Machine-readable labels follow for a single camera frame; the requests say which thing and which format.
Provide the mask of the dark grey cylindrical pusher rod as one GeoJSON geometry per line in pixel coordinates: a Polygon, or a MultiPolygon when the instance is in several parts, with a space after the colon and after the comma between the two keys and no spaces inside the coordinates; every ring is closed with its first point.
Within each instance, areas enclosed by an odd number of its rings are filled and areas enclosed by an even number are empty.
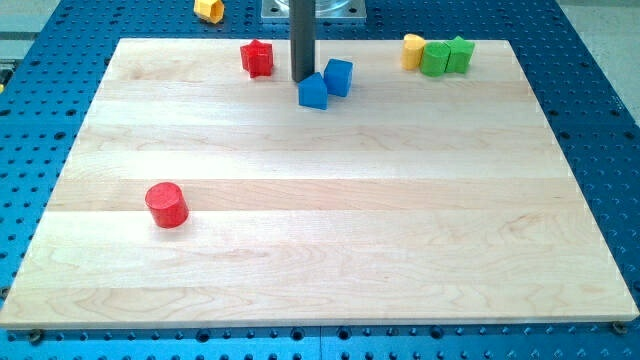
{"type": "Polygon", "coordinates": [[[315,72],[315,0],[290,0],[292,79],[298,83],[315,72]]]}

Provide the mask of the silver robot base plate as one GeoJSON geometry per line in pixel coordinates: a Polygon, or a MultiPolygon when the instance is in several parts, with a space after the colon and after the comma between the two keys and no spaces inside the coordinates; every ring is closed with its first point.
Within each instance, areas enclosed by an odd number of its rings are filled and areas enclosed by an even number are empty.
{"type": "MultiPolygon", "coordinates": [[[[316,0],[316,18],[336,23],[364,23],[367,19],[365,0],[316,0]]],[[[261,0],[260,17],[263,23],[287,23],[289,0],[261,0]]]]}

